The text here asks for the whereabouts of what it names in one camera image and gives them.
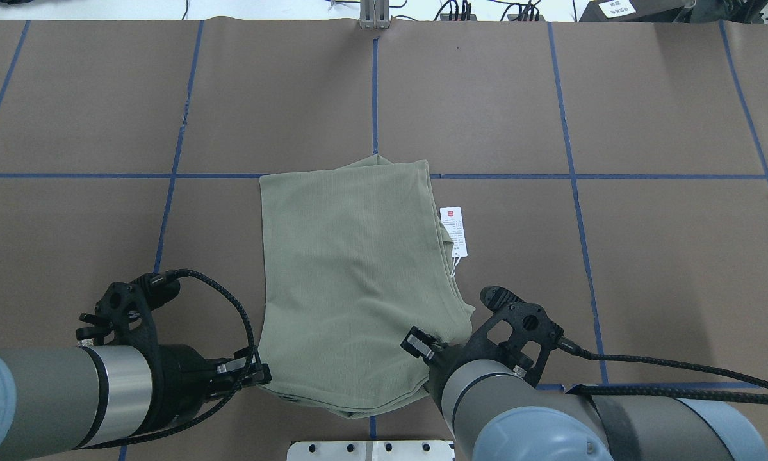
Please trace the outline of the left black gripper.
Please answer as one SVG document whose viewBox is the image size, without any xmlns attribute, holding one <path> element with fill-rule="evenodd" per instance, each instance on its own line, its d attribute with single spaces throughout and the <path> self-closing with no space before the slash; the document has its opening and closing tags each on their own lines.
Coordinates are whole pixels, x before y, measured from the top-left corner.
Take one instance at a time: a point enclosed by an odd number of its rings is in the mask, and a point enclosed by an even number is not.
<svg viewBox="0 0 768 461">
<path fill-rule="evenodd" d="M 190 422 L 203 403 L 222 399 L 229 391 L 268 384 L 272 371 L 254 348 L 241 348 L 232 358 L 206 359 L 183 344 L 159 347 L 162 365 L 160 403 L 147 432 Z"/>
</svg>

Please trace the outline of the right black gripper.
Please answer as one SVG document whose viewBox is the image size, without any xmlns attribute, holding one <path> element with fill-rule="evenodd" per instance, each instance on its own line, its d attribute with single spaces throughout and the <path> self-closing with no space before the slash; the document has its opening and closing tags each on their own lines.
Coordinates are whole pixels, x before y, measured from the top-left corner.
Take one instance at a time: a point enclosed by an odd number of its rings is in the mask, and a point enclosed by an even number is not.
<svg viewBox="0 0 768 461">
<path fill-rule="evenodd" d="M 449 377 L 458 368 L 487 358 L 487 348 L 483 344 L 450 345 L 418 327 L 408 330 L 402 339 L 402 350 L 413 358 L 421 359 L 429 367 L 429 379 L 424 388 L 433 398 L 441 397 Z"/>
</svg>

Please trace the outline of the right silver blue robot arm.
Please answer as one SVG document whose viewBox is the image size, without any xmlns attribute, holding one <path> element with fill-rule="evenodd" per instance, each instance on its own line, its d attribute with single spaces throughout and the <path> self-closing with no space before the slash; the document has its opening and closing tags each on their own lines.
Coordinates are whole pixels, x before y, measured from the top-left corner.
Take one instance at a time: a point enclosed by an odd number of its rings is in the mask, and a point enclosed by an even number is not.
<svg viewBox="0 0 768 461">
<path fill-rule="evenodd" d="M 401 347 L 471 460 L 768 460 L 755 426 L 723 401 L 536 390 L 501 362 L 455 364 L 458 346 L 413 328 Z"/>
</svg>

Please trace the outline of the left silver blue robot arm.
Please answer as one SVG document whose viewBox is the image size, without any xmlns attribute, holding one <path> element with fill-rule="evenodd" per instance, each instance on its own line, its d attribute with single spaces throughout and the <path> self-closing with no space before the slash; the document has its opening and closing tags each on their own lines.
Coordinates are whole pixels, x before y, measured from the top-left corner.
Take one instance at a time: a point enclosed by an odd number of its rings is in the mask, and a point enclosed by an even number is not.
<svg viewBox="0 0 768 461">
<path fill-rule="evenodd" d="M 250 347 L 216 360 L 179 344 L 155 359 L 131 345 L 0 350 L 0 460 L 169 437 L 270 379 Z"/>
</svg>

